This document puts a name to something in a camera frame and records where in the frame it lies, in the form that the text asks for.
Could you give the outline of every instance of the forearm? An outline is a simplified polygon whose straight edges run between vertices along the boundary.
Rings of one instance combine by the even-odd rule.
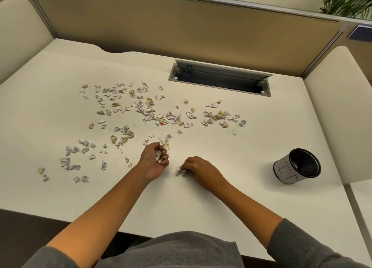
[[[124,222],[148,181],[137,165],[90,209],[47,246],[72,258],[80,268],[92,267]]]
[[[230,208],[259,242],[267,248],[275,228],[283,218],[229,183],[226,183],[214,194]]]

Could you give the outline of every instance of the navy sign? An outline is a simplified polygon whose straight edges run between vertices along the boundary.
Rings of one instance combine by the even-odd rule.
[[[347,38],[372,43],[372,27],[358,25]]]

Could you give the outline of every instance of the person's right hand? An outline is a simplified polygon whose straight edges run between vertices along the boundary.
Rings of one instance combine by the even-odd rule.
[[[198,156],[187,158],[180,168],[191,170],[195,181],[214,195],[228,185],[228,181],[216,167]]]

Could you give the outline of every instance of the hand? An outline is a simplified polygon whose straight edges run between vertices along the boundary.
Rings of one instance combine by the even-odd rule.
[[[228,181],[216,167],[198,156],[189,157],[180,168],[191,170],[195,181],[214,195],[228,185]]]
[[[156,162],[156,154],[155,152],[161,150],[161,154],[163,154],[162,161]],[[158,143],[152,143],[145,147],[141,154],[140,161],[138,162],[138,166],[143,168],[145,171],[146,178],[149,179],[151,182],[156,178],[159,178],[161,172],[169,165],[168,155],[166,154],[167,151],[164,149],[164,146]]]

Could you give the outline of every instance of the white side panel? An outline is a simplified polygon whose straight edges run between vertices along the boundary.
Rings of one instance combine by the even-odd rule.
[[[27,0],[0,3],[0,84],[53,40]]]
[[[305,79],[344,184],[372,178],[372,87],[346,47],[335,48]]]

